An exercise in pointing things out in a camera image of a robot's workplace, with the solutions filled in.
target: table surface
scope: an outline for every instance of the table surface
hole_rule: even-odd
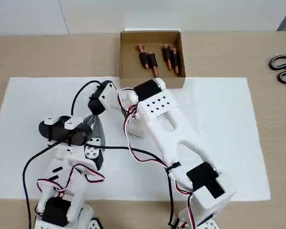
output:
[[[182,42],[188,76],[248,78],[268,172],[272,200],[230,203],[218,225],[286,229],[286,85],[267,67],[286,54],[286,32],[192,32]],[[119,34],[0,37],[0,106],[10,77],[118,76],[119,43]],[[104,228],[168,228],[168,202],[88,203]],[[0,199],[0,229],[10,228],[27,228],[24,200]]]

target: open cardboard box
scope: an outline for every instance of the open cardboard box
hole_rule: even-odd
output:
[[[120,84],[121,87],[134,87],[153,78],[151,69],[144,69],[139,59],[136,45],[145,46],[145,52],[154,52],[159,76],[167,88],[182,88],[185,81],[185,68],[180,31],[122,31],[120,46]],[[180,74],[168,70],[162,55],[162,46],[168,44],[178,49]]]

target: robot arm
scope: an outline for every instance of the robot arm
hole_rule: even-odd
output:
[[[235,193],[231,178],[214,161],[214,152],[191,128],[160,78],[134,87],[129,94],[129,98],[136,98],[132,101],[137,101],[134,125],[140,123],[146,127],[169,169],[169,177],[192,193],[189,205],[195,226],[211,219]],[[179,161],[179,144],[198,154],[203,163],[196,162],[190,171],[185,171]],[[179,214],[179,220],[179,227],[191,222],[187,209]]]
[[[42,194],[35,208],[38,215],[36,229],[102,229],[100,221],[93,217],[93,209],[85,205],[84,201],[87,182],[104,180],[104,176],[97,172],[102,167],[104,149],[86,144],[105,145],[98,115],[111,108],[108,99],[113,98],[113,94],[116,98],[113,83],[105,81],[90,97],[88,107],[92,115],[84,119],[74,116],[47,118],[40,123],[40,134],[49,142],[58,141],[61,136],[70,133],[72,137],[55,148],[54,159],[43,178],[37,181]]]

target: white sheet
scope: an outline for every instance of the white sheet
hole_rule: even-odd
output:
[[[109,77],[119,87],[117,78]],[[0,198],[24,198],[21,175],[26,161],[45,147],[38,124],[45,117],[68,115],[77,90],[91,78],[11,78],[0,111]],[[88,97],[94,86],[84,90],[75,115],[87,116]],[[180,108],[216,152],[216,159],[235,179],[235,201],[267,200],[270,190],[259,144],[253,105],[246,78],[188,78],[183,90],[172,90]],[[100,118],[106,144],[125,146],[122,120]],[[151,138],[131,138],[133,147],[157,155]],[[36,179],[45,172],[51,151],[34,160],[27,171],[30,198],[40,195]],[[190,166],[193,155],[181,153]],[[169,200],[167,178],[155,163],[136,163],[125,150],[106,150],[101,172],[106,180],[89,184],[89,199]],[[175,200],[183,200],[174,191]]]

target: scissors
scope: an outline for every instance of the scissors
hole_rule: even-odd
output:
[[[269,68],[274,71],[282,70],[282,69],[286,70],[286,63],[281,64],[281,65],[274,65],[275,61],[280,60],[280,59],[286,60],[286,55],[279,55],[279,56],[272,58],[271,61],[269,62]],[[280,83],[286,84],[286,79],[284,79],[285,76],[286,76],[286,71],[283,71],[279,73],[279,75],[277,75],[277,80]]]

